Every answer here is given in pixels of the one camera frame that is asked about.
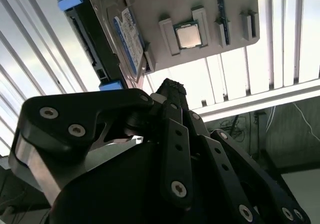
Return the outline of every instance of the silver screw head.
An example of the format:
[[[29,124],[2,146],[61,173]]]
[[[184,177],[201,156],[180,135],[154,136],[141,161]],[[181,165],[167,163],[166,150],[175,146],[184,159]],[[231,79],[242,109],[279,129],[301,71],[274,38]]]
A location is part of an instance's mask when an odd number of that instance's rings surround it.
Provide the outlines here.
[[[290,221],[294,220],[294,217],[292,216],[291,212],[287,208],[282,208],[282,212],[285,215],[285,217],[288,218]]]
[[[140,96],[140,99],[142,99],[143,101],[148,101],[148,98],[143,95]]]
[[[300,220],[304,221],[304,217],[298,210],[294,209],[293,211]]]
[[[59,116],[59,113],[54,108],[44,107],[40,109],[40,115],[44,118],[54,119]]]
[[[249,208],[247,208],[245,205],[240,205],[239,212],[241,216],[244,217],[244,219],[246,219],[249,223],[252,223],[252,221],[254,220],[254,217]]]
[[[178,109],[178,107],[175,105],[175,104],[170,104],[170,106],[172,107],[172,108],[174,108],[174,109]]]
[[[186,187],[179,181],[171,183],[171,190],[179,198],[184,198],[187,195]]]
[[[70,125],[68,131],[71,135],[76,137],[82,137],[84,134],[86,134],[85,128],[79,124]]]
[[[192,113],[192,116],[193,116],[195,119],[197,119],[197,120],[200,119],[200,116],[199,116],[197,113]]]
[[[220,135],[224,138],[224,139],[228,139],[227,135],[223,132],[220,132]]]

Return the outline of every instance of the hard drive label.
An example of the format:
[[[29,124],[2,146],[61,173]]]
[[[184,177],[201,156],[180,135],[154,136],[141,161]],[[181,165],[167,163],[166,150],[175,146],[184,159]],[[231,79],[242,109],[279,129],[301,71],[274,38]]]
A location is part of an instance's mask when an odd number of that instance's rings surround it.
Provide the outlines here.
[[[129,9],[126,8],[122,11],[122,22],[118,17],[115,17],[113,20],[130,61],[130,65],[134,73],[137,74],[144,50],[139,39],[138,29]]]

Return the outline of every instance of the wire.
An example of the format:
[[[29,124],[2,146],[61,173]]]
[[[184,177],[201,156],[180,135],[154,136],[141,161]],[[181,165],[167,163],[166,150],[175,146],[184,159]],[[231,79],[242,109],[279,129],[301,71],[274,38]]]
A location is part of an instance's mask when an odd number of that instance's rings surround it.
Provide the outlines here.
[[[245,140],[246,138],[246,133],[243,129],[240,129],[238,127],[238,123],[239,123],[239,119],[240,118],[243,118],[244,119],[244,123],[246,123],[246,118],[243,117],[243,116],[239,116],[238,119],[235,120],[234,119],[227,119],[227,120],[224,120],[222,122],[220,122],[220,128],[226,132],[229,132],[230,133],[230,130],[232,128],[232,125],[234,124],[235,122],[235,125],[234,125],[234,130],[233,130],[233,133],[232,133],[232,137],[238,142],[238,143],[241,143]]]
[[[292,104],[293,104],[293,105],[297,108],[297,110],[301,113],[301,116],[302,116],[303,120],[304,120],[305,123],[309,126],[311,135],[314,136],[314,137],[320,142],[320,139],[314,134],[310,123],[308,123],[308,121],[306,120],[304,113],[303,113],[303,112],[301,111],[301,109],[296,105],[295,102],[293,102]]]
[[[19,223],[22,221],[22,219],[25,217],[25,215],[27,214],[27,212],[30,211],[30,209],[31,209],[31,207],[33,206],[33,204],[34,204],[34,201],[33,201],[33,203],[30,204],[30,206],[28,207],[28,209],[23,213],[22,217],[20,218],[20,220],[19,220],[16,224],[19,224]]]
[[[266,132],[268,132],[268,130],[269,130],[270,126],[271,126],[271,123],[272,123],[272,121],[274,120],[275,111],[276,111],[275,108],[276,108],[276,106],[274,107],[272,114],[270,114],[270,115],[271,115],[271,119],[270,119],[269,125],[268,125],[268,123],[267,123]]]
[[[267,120],[267,122],[266,122],[266,126],[268,126],[268,125],[269,125],[270,118],[271,118],[272,111],[273,111],[273,108],[274,108],[274,107],[275,107],[275,106],[271,107],[270,114],[269,114],[269,116],[268,116],[268,120]]]
[[[232,126],[231,126],[231,129],[230,129],[230,136],[232,136],[232,134],[234,133],[234,130],[235,130],[235,126],[236,126],[236,123],[237,123],[237,120],[239,118],[239,115],[236,115],[234,120],[233,120],[233,123],[232,123]]]
[[[41,223],[42,223],[42,221],[44,220],[45,216],[49,213],[49,211],[50,211],[50,209],[49,209],[48,211],[46,211],[46,213],[44,214],[44,216],[41,218],[41,220],[40,220],[39,224],[41,224]]]
[[[11,202],[11,201],[13,201],[13,200],[18,199],[19,197],[23,196],[23,195],[25,194],[25,192],[26,192],[26,190],[23,191],[23,192],[22,192],[21,194],[19,194],[18,196],[16,196],[15,198],[12,198],[12,199],[10,199],[10,200],[7,200],[7,201],[1,203],[0,206],[2,206],[2,205],[4,205],[4,204],[7,204],[7,203],[9,203],[9,202]]]

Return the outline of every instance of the processor chip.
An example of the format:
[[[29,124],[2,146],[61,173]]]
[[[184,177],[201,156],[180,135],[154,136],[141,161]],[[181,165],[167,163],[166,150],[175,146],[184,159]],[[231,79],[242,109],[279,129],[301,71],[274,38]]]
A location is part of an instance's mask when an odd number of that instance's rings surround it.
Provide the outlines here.
[[[193,48],[201,45],[198,24],[185,24],[175,29],[180,48]]]

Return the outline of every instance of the robotic hand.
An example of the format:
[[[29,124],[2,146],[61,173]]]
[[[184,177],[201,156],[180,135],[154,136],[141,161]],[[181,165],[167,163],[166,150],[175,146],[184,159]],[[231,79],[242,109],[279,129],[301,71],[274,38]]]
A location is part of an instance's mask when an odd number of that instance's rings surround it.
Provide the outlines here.
[[[123,142],[133,135],[143,142]],[[50,224],[309,224],[291,193],[223,130],[208,133],[186,91],[35,97],[22,107],[12,171],[41,189]]]

